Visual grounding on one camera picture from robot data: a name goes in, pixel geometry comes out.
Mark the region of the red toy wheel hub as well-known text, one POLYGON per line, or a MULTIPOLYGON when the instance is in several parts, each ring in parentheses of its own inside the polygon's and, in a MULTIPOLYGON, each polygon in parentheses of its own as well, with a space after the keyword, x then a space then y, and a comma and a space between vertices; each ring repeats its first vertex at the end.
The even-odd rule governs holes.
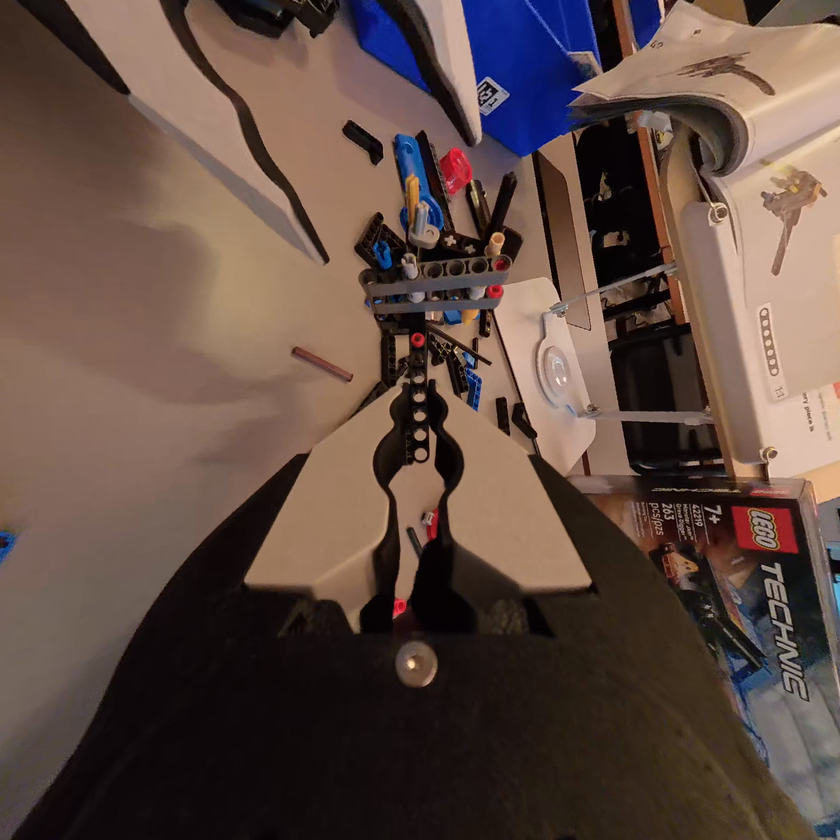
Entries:
POLYGON ((449 149, 438 162, 448 196, 454 196, 473 181, 472 165, 460 148, 449 149))

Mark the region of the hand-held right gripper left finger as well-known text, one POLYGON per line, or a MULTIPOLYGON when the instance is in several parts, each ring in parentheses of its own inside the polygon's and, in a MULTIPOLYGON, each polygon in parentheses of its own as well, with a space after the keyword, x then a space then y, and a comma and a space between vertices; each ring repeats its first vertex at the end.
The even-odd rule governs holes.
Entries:
POLYGON ((392 388, 314 446, 245 575, 249 589, 336 602, 360 630, 390 510, 374 455, 401 393, 392 388))

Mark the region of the heap of black blue beams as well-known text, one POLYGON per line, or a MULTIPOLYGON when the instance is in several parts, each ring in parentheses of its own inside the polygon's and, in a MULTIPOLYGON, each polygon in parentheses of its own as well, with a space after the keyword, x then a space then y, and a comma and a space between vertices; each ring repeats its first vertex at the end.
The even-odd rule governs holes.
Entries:
POLYGON ((444 366, 456 397, 480 407, 480 340, 491 336, 492 313, 499 306, 511 268, 522 249, 519 231, 504 224, 518 185, 505 174, 489 209, 482 184, 464 186, 477 236, 459 233, 450 213, 445 165, 424 131, 399 133, 393 141, 403 189, 402 234, 371 216, 354 246, 366 268, 359 281, 364 302, 381 331, 381 377, 355 410, 367 408, 403 377, 421 390, 422 364, 444 366))

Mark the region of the instruction booklet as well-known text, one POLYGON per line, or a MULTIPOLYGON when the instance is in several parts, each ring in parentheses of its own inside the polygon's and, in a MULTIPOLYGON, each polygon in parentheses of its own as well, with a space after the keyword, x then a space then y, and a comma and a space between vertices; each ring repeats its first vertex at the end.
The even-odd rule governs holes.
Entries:
POLYGON ((753 27, 678 2, 575 90, 575 127, 680 129, 661 193, 726 455, 773 478, 838 462, 837 24, 753 27))

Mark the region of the blue long toy panel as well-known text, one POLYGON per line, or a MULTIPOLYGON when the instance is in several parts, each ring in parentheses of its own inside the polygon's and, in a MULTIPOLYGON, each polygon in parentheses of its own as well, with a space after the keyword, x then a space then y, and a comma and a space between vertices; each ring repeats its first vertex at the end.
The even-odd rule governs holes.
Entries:
POLYGON ((406 178, 415 175, 418 180, 418 198, 429 206, 428 220, 431 225, 442 230, 444 218, 440 205, 429 189, 425 164, 417 141, 413 136, 398 133, 393 141, 393 150, 403 194, 406 194, 406 178))

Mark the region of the blue storage bin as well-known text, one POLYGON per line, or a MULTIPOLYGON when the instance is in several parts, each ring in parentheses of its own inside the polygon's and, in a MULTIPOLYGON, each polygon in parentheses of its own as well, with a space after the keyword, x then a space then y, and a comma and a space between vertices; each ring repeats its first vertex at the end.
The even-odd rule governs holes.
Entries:
POLYGON ((521 158, 569 132, 574 88, 601 68, 588 2, 461 5, 483 132, 521 158))

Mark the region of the grey desk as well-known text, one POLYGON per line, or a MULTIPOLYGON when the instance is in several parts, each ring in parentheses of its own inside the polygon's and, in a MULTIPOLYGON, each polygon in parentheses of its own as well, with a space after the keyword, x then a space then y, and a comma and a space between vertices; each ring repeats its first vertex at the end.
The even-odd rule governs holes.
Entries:
POLYGON ((2 767, 61 764, 130 636, 217 523, 371 386, 359 226, 394 216, 385 143, 456 134, 358 45, 187 20, 298 190, 325 267, 271 231, 16 2, 2 2, 2 767), (300 346, 345 384, 291 356, 300 346))

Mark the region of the toy brick assembly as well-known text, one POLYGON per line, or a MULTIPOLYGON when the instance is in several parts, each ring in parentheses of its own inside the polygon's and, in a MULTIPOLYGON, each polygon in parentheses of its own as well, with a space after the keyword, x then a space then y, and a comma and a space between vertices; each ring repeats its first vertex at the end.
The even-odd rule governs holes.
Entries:
MULTIPOLYGON (((508 256, 511 253, 503 232, 492 234, 484 243, 452 229, 438 230, 429 220, 429 206, 421 202, 404 221, 411 222, 398 232, 382 212, 368 217, 353 249, 362 259, 363 270, 387 271, 402 267, 408 279, 417 277, 421 262, 473 257, 508 256)), ((496 309, 472 311, 422 311, 404 314, 373 314, 374 299, 423 301, 482 299, 487 287, 429 291, 374 297, 364 291, 364 303, 381 333, 381 384, 365 399, 363 407, 394 386, 407 392, 404 439, 405 460, 422 464, 430 455, 428 388, 436 371, 449 382, 455 398, 478 410, 481 401, 481 373, 494 364, 492 341, 496 309)))

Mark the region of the black building toy box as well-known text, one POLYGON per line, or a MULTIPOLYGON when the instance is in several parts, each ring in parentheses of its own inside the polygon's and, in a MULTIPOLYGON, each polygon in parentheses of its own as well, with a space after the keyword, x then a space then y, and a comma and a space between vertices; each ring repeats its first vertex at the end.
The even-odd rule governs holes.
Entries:
POLYGON ((698 626, 760 759, 820 838, 838 838, 838 617, 803 479, 571 476, 698 626))

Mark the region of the brown toy axle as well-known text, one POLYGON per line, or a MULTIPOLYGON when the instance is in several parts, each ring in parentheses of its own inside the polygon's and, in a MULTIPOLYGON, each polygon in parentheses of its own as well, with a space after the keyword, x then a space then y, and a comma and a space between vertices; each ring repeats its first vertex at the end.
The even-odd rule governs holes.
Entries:
POLYGON ((309 364, 311 367, 324 372, 345 384, 349 384, 353 381, 354 375, 346 371, 344 368, 340 367, 337 364, 334 364, 328 360, 323 359, 323 357, 306 350, 300 346, 294 346, 291 349, 290 355, 305 363, 309 364))

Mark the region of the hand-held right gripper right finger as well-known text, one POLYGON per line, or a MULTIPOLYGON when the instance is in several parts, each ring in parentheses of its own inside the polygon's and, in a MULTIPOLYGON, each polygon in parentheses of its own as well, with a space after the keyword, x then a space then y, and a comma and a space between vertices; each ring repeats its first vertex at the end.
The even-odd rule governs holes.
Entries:
POLYGON ((500 602, 584 592, 592 577, 523 448, 435 383, 427 390, 434 467, 444 483, 437 535, 418 565, 418 620, 475 632, 500 602))

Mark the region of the black small toy beam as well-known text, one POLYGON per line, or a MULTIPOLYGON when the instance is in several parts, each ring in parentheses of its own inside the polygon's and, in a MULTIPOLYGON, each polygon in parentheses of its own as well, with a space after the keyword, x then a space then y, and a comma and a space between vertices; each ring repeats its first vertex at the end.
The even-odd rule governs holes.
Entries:
POLYGON ((370 162, 376 166, 384 159, 383 143, 357 122, 348 120, 342 126, 343 136, 367 154, 370 162))

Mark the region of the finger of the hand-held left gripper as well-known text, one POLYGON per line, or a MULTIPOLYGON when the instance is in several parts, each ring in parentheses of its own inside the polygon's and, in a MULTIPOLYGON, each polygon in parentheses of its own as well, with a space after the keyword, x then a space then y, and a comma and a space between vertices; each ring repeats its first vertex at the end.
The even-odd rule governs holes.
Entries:
POLYGON ((474 60, 460 1, 380 1, 404 37, 421 78, 462 141, 482 140, 474 60))
POLYGON ((237 199, 321 266, 329 255, 294 186, 271 157, 246 101, 218 74, 187 2, 69 1, 147 119, 177 139, 237 199))

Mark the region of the white book stand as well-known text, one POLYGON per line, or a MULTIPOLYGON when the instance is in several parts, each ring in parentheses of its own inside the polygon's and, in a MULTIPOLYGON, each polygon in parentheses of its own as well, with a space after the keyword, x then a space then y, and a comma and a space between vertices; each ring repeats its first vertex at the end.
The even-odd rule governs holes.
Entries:
MULTIPOLYGON (((688 133, 685 129, 677 129, 670 146, 658 154, 651 130, 640 126, 636 116, 625 121, 633 129, 629 135, 639 147, 658 247, 669 261, 680 260, 677 209, 700 196, 700 189, 690 173, 688 133)), ((560 242, 562 245, 574 245, 569 250, 572 274, 581 277, 583 291, 593 291, 594 259, 592 247, 585 240, 583 195, 572 137, 558 138, 545 146, 542 152, 546 161, 563 177, 560 210, 556 215, 560 223, 560 242)), ((701 379, 710 399, 711 413, 718 421, 716 431, 727 474, 741 479, 766 478, 769 474, 767 466, 745 464, 732 454, 732 432, 723 420, 721 376, 710 356, 710 329, 700 314, 687 272, 681 267, 668 281, 668 290, 675 325, 688 324, 691 327, 701 379)), ((571 354, 577 382, 585 386, 590 402, 602 410, 601 415, 596 419, 577 419, 566 408, 552 407, 539 385, 535 366, 538 346, 543 338, 542 313, 559 300, 551 278, 527 279, 506 292, 505 301, 499 309, 500 316, 496 318, 499 338, 511 363, 513 378, 539 432, 534 447, 566 476, 629 476, 633 471, 621 423, 606 416, 606 412, 617 410, 618 401, 602 306, 595 301, 595 296, 584 300, 591 327, 552 326, 558 339, 549 343, 571 354)))

